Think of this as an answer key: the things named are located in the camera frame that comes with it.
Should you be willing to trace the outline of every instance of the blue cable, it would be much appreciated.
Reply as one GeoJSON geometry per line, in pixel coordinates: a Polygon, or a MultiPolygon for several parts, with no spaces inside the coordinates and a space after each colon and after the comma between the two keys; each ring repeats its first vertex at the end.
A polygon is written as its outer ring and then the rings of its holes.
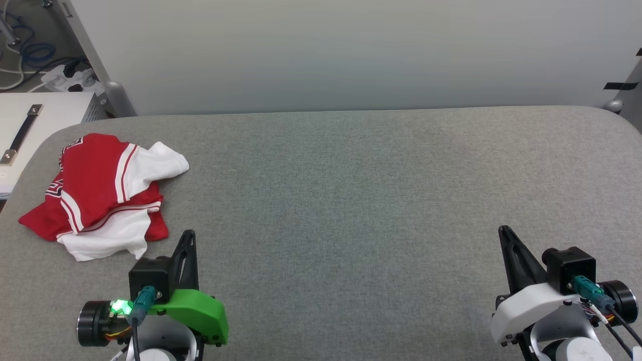
{"type": "Polygon", "coordinates": [[[51,60],[51,58],[53,58],[53,56],[56,54],[56,47],[54,45],[47,42],[35,42],[30,44],[30,41],[32,41],[36,36],[35,30],[25,25],[21,17],[14,16],[8,12],[6,13],[6,15],[7,17],[10,17],[17,22],[17,25],[12,26],[13,29],[23,28],[30,32],[27,39],[22,41],[22,44],[18,49],[18,51],[20,51],[20,55],[22,56],[22,63],[24,65],[30,67],[40,67],[40,64],[38,63],[47,62],[51,60]]]}

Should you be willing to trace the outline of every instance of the green light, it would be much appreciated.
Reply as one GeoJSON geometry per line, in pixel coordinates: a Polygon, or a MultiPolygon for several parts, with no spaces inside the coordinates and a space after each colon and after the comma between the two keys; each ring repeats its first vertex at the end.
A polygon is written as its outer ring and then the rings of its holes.
{"type": "Polygon", "coordinates": [[[115,315],[129,315],[134,308],[134,303],[128,299],[117,299],[112,304],[111,312],[115,315]]]}

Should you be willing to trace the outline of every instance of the white sleeve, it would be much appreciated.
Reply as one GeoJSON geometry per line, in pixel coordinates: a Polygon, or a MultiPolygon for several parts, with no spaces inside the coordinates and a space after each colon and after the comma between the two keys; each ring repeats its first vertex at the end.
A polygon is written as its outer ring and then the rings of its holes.
{"type": "Polygon", "coordinates": [[[147,251],[145,233],[153,209],[127,209],[109,215],[93,231],[62,234],[58,242],[65,245],[76,261],[90,261],[110,256],[124,249],[140,259],[147,251]]]}
{"type": "Polygon", "coordinates": [[[123,178],[125,202],[146,190],[151,182],[176,177],[188,169],[185,157],[161,142],[156,142],[149,150],[138,147],[123,178]]]}

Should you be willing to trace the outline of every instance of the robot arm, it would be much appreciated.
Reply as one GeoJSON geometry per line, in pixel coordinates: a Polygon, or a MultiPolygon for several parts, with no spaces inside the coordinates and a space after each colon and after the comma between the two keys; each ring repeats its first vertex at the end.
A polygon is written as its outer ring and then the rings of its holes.
{"type": "Polygon", "coordinates": [[[611,331],[621,324],[614,314],[626,323],[637,319],[638,304],[629,288],[620,281],[596,284],[595,259],[577,247],[546,250],[544,271],[509,226],[499,228],[499,240],[510,293],[496,299],[490,322],[494,341],[502,346],[519,344],[526,361],[588,360],[586,355],[591,360],[611,360],[593,328],[605,319],[611,331]],[[591,301],[601,310],[590,309],[591,301]],[[609,318],[595,311],[607,312],[609,318]],[[539,349],[541,342],[550,343],[539,349]]]}
{"type": "Polygon", "coordinates": [[[141,258],[129,285],[131,301],[85,304],[76,327],[81,346],[116,341],[127,344],[126,361],[201,361],[206,344],[227,343],[223,304],[198,289],[194,231],[183,232],[172,257],[141,258]]]}

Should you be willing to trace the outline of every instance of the black cable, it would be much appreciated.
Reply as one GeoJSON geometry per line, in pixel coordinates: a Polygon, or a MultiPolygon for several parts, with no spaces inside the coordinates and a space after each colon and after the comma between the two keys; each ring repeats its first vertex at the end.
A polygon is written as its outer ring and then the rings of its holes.
{"type": "Polygon", "coordinates": [[[629,357],[630,357],[631,359],[633,359],[633,351],[631,351],[631,349],[627,346],[627,344],[625,344],[625,343],[624,343],[624,340],[620,337],[620,335],[618,335],[618,333],[617,333],[617,332],[615,332],[615,330],[613,329],[613,327],[611,327],[611,325],[610,325],[610,324],[606,324],[606,328],[609,330],[609,332],[611,333],[611,335],[613,335],[613,337],[618,341],[618,343],[620,344],[620,346],[622,346],[622,348],[624,349],[624,351],[626,351],[626,352],[627,352],[627,354],[629,355],[629,357]]]}
{"type": "Polygon", "coordinates": [[[47,64],[45,64],[44,66],[42,66],[42,67],[38,68],[38,69],[35,71],[35,73],[33,73],[33,74],[31,74],[31,75],[27,76],[27,77],[26,77],[26,78],[25,78],[25,79],[24,79],[20,84],[16,85],[15,87],[12,87],[11,89],[5,89],[5,90],[2,90],[2,91],[0,91],[0,92],[8,92],[8,91],[10,91],[10,90],[14,90],[14,89],[16,89],[16,88],[18,88],[18,87],[22,86],[22,85],[23,85],[23,84],[25,84],[26,82],[28,82],[28,81],[30,81],[31,79],[35,78],[38,74],[40,74],[40,72],[45,71],[45,69],[47,69],[47,68],[48,68],[48,67],[50,67],[50,66],[59,66],[59,65],[65,64],[65,63],[67,63],[67,62],[70,62],[70,61],[73,61],[73,60],[77,60],[77,59],[78,59],[78,58],[74,58],[74,57],[64,57],[64,58],[58,58],[58,59],[56,59],[56,60],[52,60],[52,61],[48,62],[47,64]]]}
{"type": "Polygon", "coordinates": [[[615,316],[615,318],[618,320],[618,322],[620,322],[620,324],[622,326],[624,326],[624,328],[627,329],[627,331],[631,334],[631,336],[633,336],[633,338],[636,340],[636,342],[640,346],[642,346],[642,339],[640,338],[640,336],[638,336],[638,334],[633,330],[633,328],[631,328],[629,323],[627,321],[624,321],[622,316],[620,316],[620,314],[618,312],[616,312],[615,307],[613,307],[612,305],[609,304],[609,305],[606,306],[606,309],[608,311],[610,311],[611,313],[613,313],[613,316],[615,316]]]}
{"type": "Polygon", "coordinates": [[[138,319],[132,319],[132,344],[134,345],[134,360],[141,361],[141,353],[138,350],[138,319]]]}

